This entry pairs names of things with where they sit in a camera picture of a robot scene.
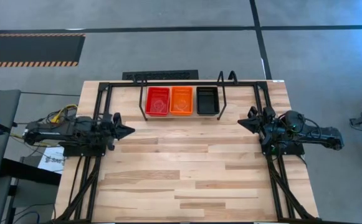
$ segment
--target orange plastic basket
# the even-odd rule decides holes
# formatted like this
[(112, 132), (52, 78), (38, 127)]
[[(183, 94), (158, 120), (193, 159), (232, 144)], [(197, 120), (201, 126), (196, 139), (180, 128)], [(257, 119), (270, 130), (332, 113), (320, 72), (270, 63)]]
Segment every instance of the orange plastic basket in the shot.
[(174, 86), (171, 88), (171, 106), (173, 115), (190, 116), (193, 113), (193, 88)]

